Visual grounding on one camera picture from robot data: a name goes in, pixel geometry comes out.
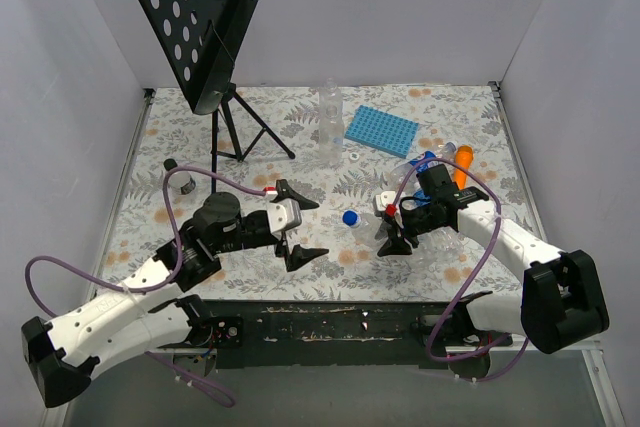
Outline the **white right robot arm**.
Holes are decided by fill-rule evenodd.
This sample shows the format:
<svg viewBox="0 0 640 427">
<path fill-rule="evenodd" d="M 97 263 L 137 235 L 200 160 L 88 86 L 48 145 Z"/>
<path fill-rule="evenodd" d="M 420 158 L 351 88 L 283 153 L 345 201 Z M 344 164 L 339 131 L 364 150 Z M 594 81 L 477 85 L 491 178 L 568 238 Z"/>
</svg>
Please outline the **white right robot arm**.
<svg viewBox="0 0 640 427">
<path fill-rule="evenodd" d="M 454 336 L 475 344 L 490 331 L 526 337 L 551 354 L 606 331 L 610 318 L 595 262 L 582 250 L 564 251 L 505 218 L 488 192 L 461 189 L 443 165 L 421 172 L 424 197 L 376 196 L 374 210 L 387 224 L 378 254 L 407 256 L 420 236 L 451 228 L 483 246 L 518 280 L 511 296 L 462 296 L 444 315 Z"/>
</svg>

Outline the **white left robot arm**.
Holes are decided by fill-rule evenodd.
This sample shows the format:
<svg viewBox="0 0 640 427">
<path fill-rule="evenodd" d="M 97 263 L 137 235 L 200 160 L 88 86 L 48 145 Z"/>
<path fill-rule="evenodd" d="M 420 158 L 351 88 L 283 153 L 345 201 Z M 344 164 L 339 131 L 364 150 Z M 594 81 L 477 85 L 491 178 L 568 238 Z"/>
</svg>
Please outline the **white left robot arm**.
<svg viewBox="0 0 640 427">
<path fill-rule="evenodd" d="M 191 289 L 220 271 L 220 255 L 271 246 L 294 272 L 326 254 L 289 246 L 287 231 L 318 203 L 277 181 L 266 207 L 242 214 L 229 192 L 211 194 L 186 220 L 179 238 L 161 246 L 134 273 L 85 305 L 21 328 L 23 355 L 48 408 L 83 393 L 110 368 L 149 350 L 186 344 L 196 349 L 238 348 L 244 321 L 216 314 Z"/>
</svg>

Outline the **clear bottle green logo cap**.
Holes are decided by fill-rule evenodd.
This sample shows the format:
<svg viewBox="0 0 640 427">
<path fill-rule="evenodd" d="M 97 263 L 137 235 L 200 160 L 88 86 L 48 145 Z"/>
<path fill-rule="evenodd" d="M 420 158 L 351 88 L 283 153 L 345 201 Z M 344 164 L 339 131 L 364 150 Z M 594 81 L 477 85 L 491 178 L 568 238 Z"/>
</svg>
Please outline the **clear bottle green logo cap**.
<svg viewBox="0 0 640 427">
<path fill-rule="evenodd" d="M 341 161 L 344 142 L 344 120 L 342 112 L 335 106 L 320 108 L 319 156 L 326 164 Z"/>
</svg>

